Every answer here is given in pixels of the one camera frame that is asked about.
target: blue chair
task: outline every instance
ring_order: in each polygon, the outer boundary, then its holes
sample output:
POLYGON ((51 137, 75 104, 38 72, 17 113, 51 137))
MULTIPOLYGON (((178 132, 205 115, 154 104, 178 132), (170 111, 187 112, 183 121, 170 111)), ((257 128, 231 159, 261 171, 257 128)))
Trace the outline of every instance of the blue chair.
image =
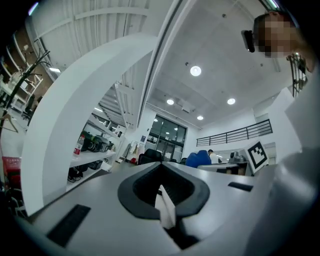
POLYGON ((193 168, 211 165, 211 159, 206 150, 200 150, 198 153, 191 153, 186 159, 185 165, 193 168))

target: shelf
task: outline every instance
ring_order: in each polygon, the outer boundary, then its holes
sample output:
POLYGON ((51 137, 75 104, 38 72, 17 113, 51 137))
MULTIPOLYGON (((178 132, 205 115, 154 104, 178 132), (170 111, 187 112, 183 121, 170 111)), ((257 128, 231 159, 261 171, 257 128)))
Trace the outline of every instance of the shelf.
POLYGON ((16 109, 16 110, 18 110, 18 111, 20 111, 21 113, 23 113, 23 110, 20 108, 20 107, 18 107, 18 106, 16 106, 16 105, 11 105, 11 108, 12 109, 16 109))
POLYGON ((88 119, 88 123, 92 125, 93 127, 97 128, 99 131, 101 131, 104 134, 108 134, 113 138, 119 139, 119 137, 110 131, 107 127, 105 127, 101 122, 99 122, 98 119, 96 119, 92 114, 90 115, 88 119))
POLYGON ((101 160, 104 158, 109 158, 115 155, 116 152, 111 152, 108 150, 107 152, 91 152, 84 151, 79 154, 79 156, 72 156, 70 167, 81 166, 87 163, 91 163, 97 160, 101 160))
POLYGON ((101 167, 97 170, 93 170, 93 169, 88 168, 88 170, 86 170, 82 173, 83 177, 80 180, 75 181, 75 182, 70 182, 70 181, 66 182, 66 192, 68 192, 69 190, 72 190, 76 186, 80 185, 81 183, 83 183, 85 180, 87 180, 89 177, 91 177, 95 173, 99 172, 100 170, 104 170, 107 172, 110 169, 111 169, 111 165, 107 164, 104 161, 102 162, 101 167))
POLYGON ((26 94, 30 95, 30 92, 28 92, 25 88, 20 87, 20 89, 21 89, 22 91, 24 91, 26 94))

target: black railing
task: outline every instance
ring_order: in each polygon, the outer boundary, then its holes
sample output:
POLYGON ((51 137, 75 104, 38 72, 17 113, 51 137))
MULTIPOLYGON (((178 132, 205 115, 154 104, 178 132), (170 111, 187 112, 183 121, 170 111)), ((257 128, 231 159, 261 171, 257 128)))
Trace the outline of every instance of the black railing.
POLYGON ((224 144, 237 142, 242 140, 249 140, 254 137, 259 137, 262 135, 272 134, 272 127, 270 120, 264 120, 262 122, 257 122, 255 124, 249 125, 244 128, 220 133, 213 136, 197 138, 196 146, 211 146, 216 144, 224 144))
POLYGON ((305 87, 308 79, 306 77, 306 60, 298 54, 287 57, 290 61, 292 76, 292 96, 296 98, 300 91, 305 87))

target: balcony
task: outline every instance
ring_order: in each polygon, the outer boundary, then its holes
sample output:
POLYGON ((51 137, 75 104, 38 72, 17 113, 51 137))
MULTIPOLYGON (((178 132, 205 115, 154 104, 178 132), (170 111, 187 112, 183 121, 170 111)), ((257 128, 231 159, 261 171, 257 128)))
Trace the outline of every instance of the balcony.
POLYGON ((243 140, 249 140, 255 137, 267 135, 273 133, 272 126, 269 119, 266 119, 255 124, 227 131, 224 133, 216 134, 213 136, 197 138, 196 146, 211 146, 217 144, 225 144, 243 140))

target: white table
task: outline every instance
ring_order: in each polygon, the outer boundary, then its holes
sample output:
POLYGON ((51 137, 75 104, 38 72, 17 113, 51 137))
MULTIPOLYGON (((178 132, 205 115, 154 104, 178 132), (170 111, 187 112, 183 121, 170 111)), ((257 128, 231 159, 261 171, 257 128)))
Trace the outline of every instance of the white table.
MULTIPOLYGON (((6 83, 0 81, 0 94, 2 92, 5 92, 7 95, 10 96, 12 94, 13 90, 10 89, 9 86, 6 83)), ((12 107, 13 108, 15 108, 18 111, 20 111, 21 113, 23 113, 23 111, 24 111, 23 108, 24 108, 25 104, 26 104, 26 101, 23 98, 21 98, 19 95, 15 95, 14 96, 13 102, 12 102, 12 107), (21 101, 22 102, 22 104, 23 104, 22 108, 17 106, 17 101, 21 101)))

